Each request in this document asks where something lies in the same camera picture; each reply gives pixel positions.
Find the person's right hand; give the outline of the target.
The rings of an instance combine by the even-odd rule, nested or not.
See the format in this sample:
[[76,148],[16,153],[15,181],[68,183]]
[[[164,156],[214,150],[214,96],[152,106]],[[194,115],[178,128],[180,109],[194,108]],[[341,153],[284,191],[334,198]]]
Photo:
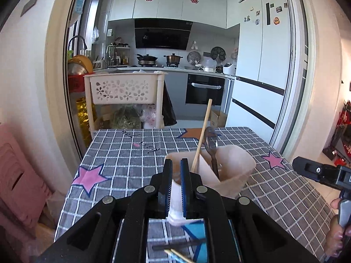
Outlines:
[[338,216],[330,221],[330,229],[325,238],[324,252],[327,256],[338,257],[343,247],[343,236],[350,235],[350,226],[346,230],[338,224]]

